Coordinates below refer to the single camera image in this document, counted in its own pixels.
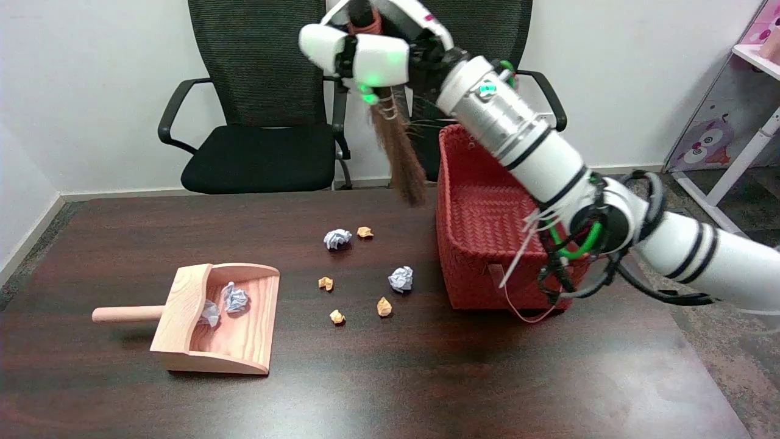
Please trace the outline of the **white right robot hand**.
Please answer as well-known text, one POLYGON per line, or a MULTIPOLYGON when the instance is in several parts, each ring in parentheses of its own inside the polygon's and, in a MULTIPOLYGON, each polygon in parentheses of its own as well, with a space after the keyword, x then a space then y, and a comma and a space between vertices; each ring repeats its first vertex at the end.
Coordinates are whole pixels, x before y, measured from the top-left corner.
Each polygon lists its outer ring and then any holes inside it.
POLYGON ((406 85, 438 95, 468 52, 419 1, 340 1, 299 33, 301 52, 328 77, 362 91, 406 85))

